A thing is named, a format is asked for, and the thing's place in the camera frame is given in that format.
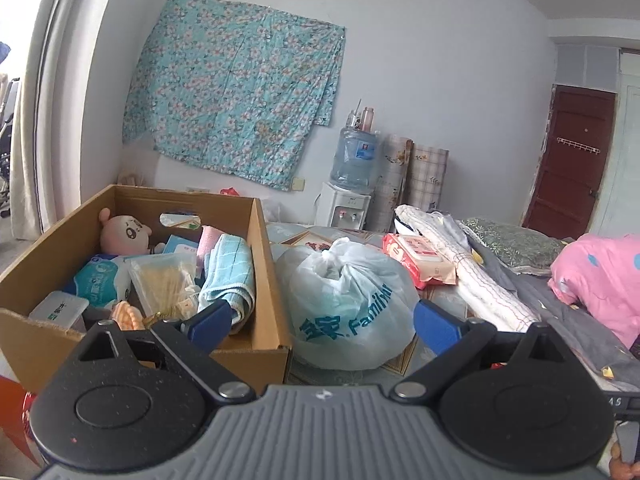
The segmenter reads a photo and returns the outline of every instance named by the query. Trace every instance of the black circular disc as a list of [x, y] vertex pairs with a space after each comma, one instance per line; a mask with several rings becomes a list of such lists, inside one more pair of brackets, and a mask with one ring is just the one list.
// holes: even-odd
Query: black circular disc
[[612, 416], [595, 384], [584, 388], [565, 370], [528, 360], [471, 374], [442, 396], [442, 423], [463, 449], [501, 468], [549, 473], [583, 465], [606, 445]]
[[77, 469], [156, 465], [196, 436], [205, 402], [190, 381], [164, 370], [109, 367], [87, 381], [52, 383], [36, 398], [31, 428], [47, 458]]

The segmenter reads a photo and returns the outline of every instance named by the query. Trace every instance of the electrical socket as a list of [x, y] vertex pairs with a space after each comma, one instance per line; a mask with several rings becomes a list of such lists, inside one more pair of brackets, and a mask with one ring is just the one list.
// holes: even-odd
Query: electrical socket
[[304, 191], [305, 190], [305, 179], [295, 176], [291, 183], [292, 191]]

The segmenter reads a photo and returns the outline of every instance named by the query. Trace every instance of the metal screw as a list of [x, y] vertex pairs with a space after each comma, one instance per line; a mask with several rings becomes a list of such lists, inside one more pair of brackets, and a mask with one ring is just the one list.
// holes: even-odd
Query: metal screw
[[396, 384], [394, 391], [398, 397], [402, 397], [403, 399], [417, 399], [427, 392], [427, 388], [424, 384], [407, 381]]
[[225, 399], [241, 399], [249, 395], [251, 388], [248, 384], [241, 383], [240, 381], [230, 381], [228, 383], [220, 384], [218, 393], [225, 397]]

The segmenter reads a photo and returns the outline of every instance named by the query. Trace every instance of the red wet wipes package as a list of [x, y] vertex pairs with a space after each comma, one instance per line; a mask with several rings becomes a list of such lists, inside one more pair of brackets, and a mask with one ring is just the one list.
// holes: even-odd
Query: red wet wipes package
[[416, 288], [455, 285], [456, 267], [444, 259], [423, 236], [386, 234], [382, 250], [409, 271]]

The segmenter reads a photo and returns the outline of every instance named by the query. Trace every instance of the teal floral curtain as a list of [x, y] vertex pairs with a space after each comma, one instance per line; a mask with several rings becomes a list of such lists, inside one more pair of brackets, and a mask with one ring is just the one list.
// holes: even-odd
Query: teal floral curtain
[[254, 4], [168, 0], [146, 40], [123, 141], [145, 132], [192, 166], [289, 190], [331, 118], [344, 28]]

